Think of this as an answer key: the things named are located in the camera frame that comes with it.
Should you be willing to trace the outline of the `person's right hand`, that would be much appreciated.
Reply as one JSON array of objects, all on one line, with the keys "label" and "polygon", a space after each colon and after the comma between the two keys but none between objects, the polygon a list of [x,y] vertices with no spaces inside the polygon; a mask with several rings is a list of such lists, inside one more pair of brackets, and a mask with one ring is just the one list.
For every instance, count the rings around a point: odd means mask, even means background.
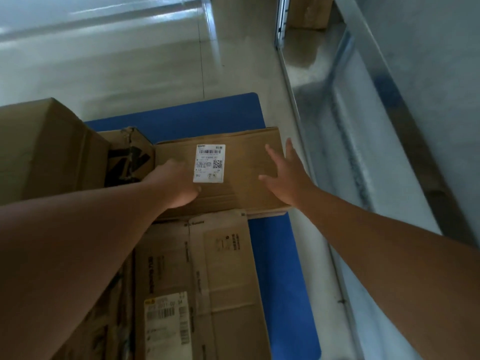
[{"label": "person's right hand", "polygon": [[267,188],[283,203],[302,212],[315,207],[318,188],[307,174],[303,162],[297,154],[297,163],[288,163],[285,153],[279,153],[270,145],[265,150],[276,166],[277,188]]}]

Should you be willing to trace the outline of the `person's left hand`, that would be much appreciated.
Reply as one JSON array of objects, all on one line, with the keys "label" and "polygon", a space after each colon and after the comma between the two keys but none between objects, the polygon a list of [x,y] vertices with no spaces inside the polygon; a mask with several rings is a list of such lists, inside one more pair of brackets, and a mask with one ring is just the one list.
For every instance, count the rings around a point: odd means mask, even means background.
[{"label": "person's left hand", "polygon": [[162,212],[177,207],[178,189],[185,185],[198,185],[193,182],[193,175],[186,163],[168,159],[164,164],[156,166],[142,183],[151,188],[159,199]]}]

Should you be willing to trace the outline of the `white-labelled cardboard box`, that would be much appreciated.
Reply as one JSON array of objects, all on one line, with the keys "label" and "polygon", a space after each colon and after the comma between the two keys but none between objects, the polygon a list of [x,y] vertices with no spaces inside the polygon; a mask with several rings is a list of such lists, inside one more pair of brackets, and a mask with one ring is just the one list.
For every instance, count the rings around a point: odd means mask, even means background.
[{"label": "white-labelled cardboard box", "polygon": [[162,213],[157,221],[191,218],[228,210],[243,210],[249,218],[285,214],[289,205],[279,200],[258,179],[276,176],[277,168],[265,145],[282,150],[277,127],[213,134],[160,142],[155,164],[169,159],[184,162],[194,184],[201,187],[196,199]]}]

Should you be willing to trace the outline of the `person's right forearm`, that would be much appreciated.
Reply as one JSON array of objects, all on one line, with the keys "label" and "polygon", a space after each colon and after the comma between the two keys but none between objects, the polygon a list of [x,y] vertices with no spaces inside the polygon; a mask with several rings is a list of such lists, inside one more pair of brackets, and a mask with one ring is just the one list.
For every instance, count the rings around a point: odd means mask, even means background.
[{"label": "person's right forearm", "polygon": [[480,250],[313,187],[295,201],[423,360],[480,360]]}]

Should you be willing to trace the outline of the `person's left forearm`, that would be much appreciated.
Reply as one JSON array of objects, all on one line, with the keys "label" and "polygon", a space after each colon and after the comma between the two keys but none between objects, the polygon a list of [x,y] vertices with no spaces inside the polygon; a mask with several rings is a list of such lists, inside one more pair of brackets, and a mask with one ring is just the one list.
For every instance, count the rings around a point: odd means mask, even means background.
[{"label": "person's left forearm", "polygon": [[167,203],[145,179],[1,206],[0,360],[50,360]]}]

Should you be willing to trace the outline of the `metal shelf rack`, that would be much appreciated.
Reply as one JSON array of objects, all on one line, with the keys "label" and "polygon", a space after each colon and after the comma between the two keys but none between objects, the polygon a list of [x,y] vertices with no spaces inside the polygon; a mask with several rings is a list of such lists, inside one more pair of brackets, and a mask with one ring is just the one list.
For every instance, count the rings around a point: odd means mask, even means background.
[{"label": "metal shelf rack", "polygon": [[480,0],[333,0],[277,47],[307,167],[361,208],[480,248]]}]

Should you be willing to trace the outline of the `black-printed cardboard box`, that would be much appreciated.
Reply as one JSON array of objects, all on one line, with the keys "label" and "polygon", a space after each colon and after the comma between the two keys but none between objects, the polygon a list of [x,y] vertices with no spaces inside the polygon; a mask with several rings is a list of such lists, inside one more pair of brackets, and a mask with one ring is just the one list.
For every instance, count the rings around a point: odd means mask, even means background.
[{"label": "black-printed cardboard box", "polygon": [[129,126],[99,134],[110,144],[105,187],[140,182],[155,168],[154,146],[138,128]]}]

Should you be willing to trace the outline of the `long taped cardboard box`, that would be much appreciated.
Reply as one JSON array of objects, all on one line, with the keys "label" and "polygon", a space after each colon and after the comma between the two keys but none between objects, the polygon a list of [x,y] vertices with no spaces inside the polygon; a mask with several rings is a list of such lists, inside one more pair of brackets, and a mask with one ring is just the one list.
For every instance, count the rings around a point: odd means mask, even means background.
[{"label": "long taped cardboard box", "polygon": [[151,225],[134,250],[135,360],[271,360],[243,210]]}]

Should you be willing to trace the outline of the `blue platform cart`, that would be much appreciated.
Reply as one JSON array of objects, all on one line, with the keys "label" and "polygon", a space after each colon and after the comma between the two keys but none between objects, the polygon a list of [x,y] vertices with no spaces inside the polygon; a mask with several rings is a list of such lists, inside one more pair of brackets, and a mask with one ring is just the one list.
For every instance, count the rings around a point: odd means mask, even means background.
[{"label": "blue platform cart", "polygon": [[[265,128],[254,92],[86,122],[97,132],[137,127],[152,143]],[[273,360],[320,360],[321,347],[286,213],[249,220]]]}]

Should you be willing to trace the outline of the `small brown cardboard box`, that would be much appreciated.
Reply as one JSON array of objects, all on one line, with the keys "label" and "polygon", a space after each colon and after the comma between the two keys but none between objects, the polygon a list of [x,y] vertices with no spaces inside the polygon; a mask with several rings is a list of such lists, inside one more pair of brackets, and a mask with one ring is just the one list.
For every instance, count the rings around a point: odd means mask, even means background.
[{"label": "small brown cardboard box", "polygon": [[294,29],[325,30],[334,0],[290,0],[287,27]]}]

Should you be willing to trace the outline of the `large plain cardboard box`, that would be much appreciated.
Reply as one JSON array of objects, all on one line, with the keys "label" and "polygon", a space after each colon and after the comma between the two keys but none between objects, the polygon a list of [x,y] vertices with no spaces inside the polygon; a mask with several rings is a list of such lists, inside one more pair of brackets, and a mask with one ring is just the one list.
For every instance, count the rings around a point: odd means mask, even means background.
[{"label": "large plain cardboard box", "polygon": [[0,106],[0,206],[103,188],[109,149],[54,98]]}]

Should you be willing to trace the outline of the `worn dark-printed cardboard box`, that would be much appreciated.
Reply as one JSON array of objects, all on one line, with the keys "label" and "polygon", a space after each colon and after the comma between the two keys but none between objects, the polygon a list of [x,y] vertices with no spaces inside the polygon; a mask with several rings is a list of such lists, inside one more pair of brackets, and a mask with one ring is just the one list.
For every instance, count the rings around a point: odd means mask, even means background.
[{"label": "worn dark-printed cardboard box", "polygon": [[129,254],[51,360],[133,360],[134,258]]}]

